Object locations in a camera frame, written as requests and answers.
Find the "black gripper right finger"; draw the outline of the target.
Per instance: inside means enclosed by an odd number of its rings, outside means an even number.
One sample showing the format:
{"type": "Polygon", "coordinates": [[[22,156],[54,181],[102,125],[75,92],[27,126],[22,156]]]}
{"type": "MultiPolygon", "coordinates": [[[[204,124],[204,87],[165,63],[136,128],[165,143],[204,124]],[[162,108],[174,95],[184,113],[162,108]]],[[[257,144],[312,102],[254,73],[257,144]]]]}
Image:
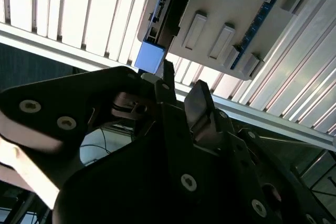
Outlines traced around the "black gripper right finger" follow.
{"type": "Polygon", "coordinates": [[[231,118],[215,107],[208,85],[198,80],[184,101],[195,143],[216,151],[224,192],[233,210],[245,216],[287,216],[288,183],[279,161],[246,131],[235,132],[231,118]]]}

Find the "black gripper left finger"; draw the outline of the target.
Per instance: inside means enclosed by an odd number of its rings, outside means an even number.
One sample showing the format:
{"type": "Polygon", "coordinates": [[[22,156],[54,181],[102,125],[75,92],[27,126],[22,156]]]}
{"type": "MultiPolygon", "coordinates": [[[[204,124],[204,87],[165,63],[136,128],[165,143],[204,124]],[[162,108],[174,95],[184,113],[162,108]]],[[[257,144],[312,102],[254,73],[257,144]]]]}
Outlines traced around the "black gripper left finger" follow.
{"type": "Polygon", "coordinates": [[[195,195],[200,189],[192,162],[185,114],[177,107],[174,67],[161,65],[153,81],[128,67],[35,82],[1,92],[1,179],[39,195],[58,194],[66,181],[84,195],[116,195],[141,186],[195,195]],[[125,149],[85,168],[79,160],[85,136],[105,124],[134,121],[159,146],[154,160],[125,149]]]}

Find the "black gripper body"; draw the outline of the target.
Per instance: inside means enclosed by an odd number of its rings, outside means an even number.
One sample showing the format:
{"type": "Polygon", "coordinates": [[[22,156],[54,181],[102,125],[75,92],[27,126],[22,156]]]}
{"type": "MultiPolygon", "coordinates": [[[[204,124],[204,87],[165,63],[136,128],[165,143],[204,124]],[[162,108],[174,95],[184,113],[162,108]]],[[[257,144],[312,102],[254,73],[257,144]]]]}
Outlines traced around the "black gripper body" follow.
{"type": "MultiPolygon", "coordinates": [[[[233,201],[224,192],[221,158],[216,151],[192,144],[192,162],[201,184],[195,195],[171,193],[151,188],[149,171],[140,176],[141,186],[131,182],[130,190],[116,195],[84,195],[69,189],[67,181],[60,191],[52,213],[53,223],[314,223],[315,200],[294,175],[281,165],[288,183],[287,216],[245,216],[233,210],[233,201]]],[[[134,149],[144,156],[138,165],[143,168],[154,160],[152,151],[159,146],[152,136],[142,137],[125,149],[134,149]]],[[[111,157],[116,152],[97,161],[111,157]]]]}

